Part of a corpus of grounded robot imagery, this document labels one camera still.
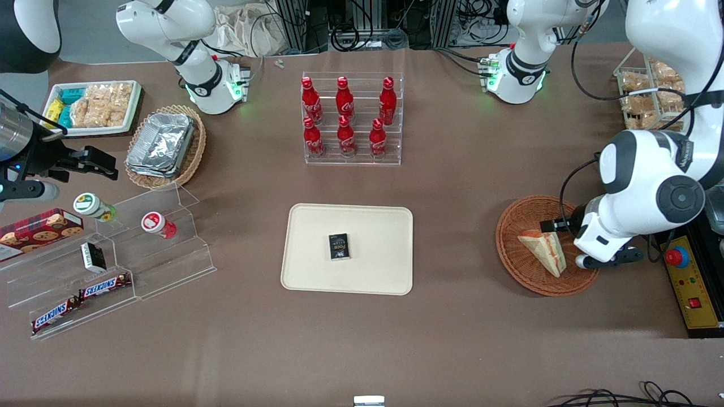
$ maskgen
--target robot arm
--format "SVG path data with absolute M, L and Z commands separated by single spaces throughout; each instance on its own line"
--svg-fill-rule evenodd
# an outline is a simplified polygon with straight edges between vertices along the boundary
M 38 73 L 55 62 L 61 47 L 57 0 L 0 2 L 0 72 Z M 58 187 L 26 180 L 38 175 L 67 182 L 69 171 L 95 172 L 117 179 L 115 158 L 86 146 L 67 148 L 50 130 L 32 121 L 25 105 L 3 93 L 17 109 L 0 101 L 0 210 L 8 201 L 50 201 Z
M 216 25 L 205 0 L 131 1 L 118 7 L 116 23 L 129 41 L 176 66 L 202 112 L 221 114 L 242 99 L 239 65 L 214 60 L 201 42 Z
M 518 29 L 519 39 L 515 48 L 490 54 L 489 59 L 499 68 L 488 69 L 492 77 L 487 90 L 510 104 L 531 100 L 558 42 L 553 28 L 584 25 L 603 14 L 607 6 L 608 0 L 510 0 L 506 15 Z
M 682 77 L 694 123 L 689 137 L 627 130 L 606 145 L 599 159 L 606 194 L 578 207 L 570 223 L 574 243 L 585 253 L 576 263 L 584 268 L 626 262 L 620 257 L 634 236 L 689 223 L 704 208 L 704 191 L 724 177 L 724 43 L 717 2 L 631 0 L 626 32 L 637 49 Z

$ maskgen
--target gray floor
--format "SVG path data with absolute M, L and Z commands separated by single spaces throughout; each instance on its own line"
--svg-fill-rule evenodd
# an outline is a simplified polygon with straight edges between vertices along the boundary
M 126 40 L 118 31 L 116 8 L 127 0 L 63 0 L 59 21 L 63 37 L 60 57 L 64 61 L 83 64 L 112 62 L 162 61 L 161 56 L 143 46 Z M 243 0 L 212 0 L 217 4 L 239 4 Z M 605 43 L 626 41 L 624 13 L 620 3 L 612 0 L 608 10 L 584 41 Z M 0 74 L 0 88 L 39 110 L 44 103 L 48 75 Z

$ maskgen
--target coca-cola bottle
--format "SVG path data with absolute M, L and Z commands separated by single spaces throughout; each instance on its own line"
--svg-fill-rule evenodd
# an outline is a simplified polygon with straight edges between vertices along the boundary
M 369 151 L 374 161 L 381 161 L 385 155 L 385 145 L 387 144 L 387 134 L 382 128 L 382 120 L 372 120 L 372 131 L 369 132 Z
M 350 159 L 357 154 L 355 132 L 350 127 L 349 117 L 340 116 L 340 127 L 337 129 L 337 138 L 340 139 L 340 150 L 342 150 L 343 157 Z
M 302 78 L 302 103 L 304 111 L 315 123 L 321 122 L 321 103 L 319 101 L 319 93 L 312 86 L 312 79 L 309 76 Z
M 321 158 L 324 155 L 324 144 L 321 142 L 319 129 L 314 125 L 314 120 L 307 116 L 304 118 L 304 143 L 307 145 L 307 152 L 313 159 Z
M 389 126 L 395 119 L 395 109 L 397 108 L 397 95 L 392 87 L 395 81 L 391 76 L 386 77 L 382 81 L 382 93 L 379 94 L 379 118 L 382 124 Z
M 350 118 L 350 124 L 355 122 L 355 102 L 348 87 L 347 78 L 337 78 L 337 112 L 340 116 Z

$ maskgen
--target small bottle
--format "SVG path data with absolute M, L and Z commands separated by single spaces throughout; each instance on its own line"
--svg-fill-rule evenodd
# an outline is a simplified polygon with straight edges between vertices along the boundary
M 164 239 L 173 238 L 177 231 L 176 224 L 158 212 L 148 212 L 140 221 L 140 226 L 146 232 L 159 235 Z
M 369 132 L 369 152 L 374 161 L 382 161 L 386 154 L 387 134 L 382 128 L 382 120 L 372 120 L 372 131 Z
M 307 152 L 311 158 L 318 159 L 324 156 L 321 134 L 314 125 L 314 120 L 309 116 L 304 118 L 304 143 L 307 145 Z
M 350 159 L 357 154 L 355 132 L 350 127 L 349 117 L 340 116 L 340 127 L 337 129 L 337 138 L 340 139 L 340 150 L 342 150 L 343 157 Z
M 355 102 L 354 96 L 348 87 L 347 78 L 340 76 L 337 78 L 337 112 L 340 116 L 347 116 L 350 124 L 355 122 Z
M 312 86 L 312 79 L 309 76 L 302 78 L 302 103 L 304 111 L 316 124 L 321 122 L 321 102 L 319 93 Z
M 92 217 L 100 222 L 110 222 L 116 217 L 116 209 L 113 205 L 101 201 L 95 193 L 81 193 L 73 201 L 73 209 L 79 214 Z
M 382 93 L 379 94 L 379 118 L 382 124 L 389 126 L 395 119 L 395 109 L 397 108 L 397 95 L 392 87 L 395 81 L 391 76 L 386 77 L 382 81 Z

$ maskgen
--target foil container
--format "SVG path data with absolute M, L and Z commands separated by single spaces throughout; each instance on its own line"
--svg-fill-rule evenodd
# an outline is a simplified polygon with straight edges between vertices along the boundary
M 185 114 L 151 115 L 126 157 L 126 167 L 141 175 L 176 177 L 181 171 L 193 128 L 193 119 Z

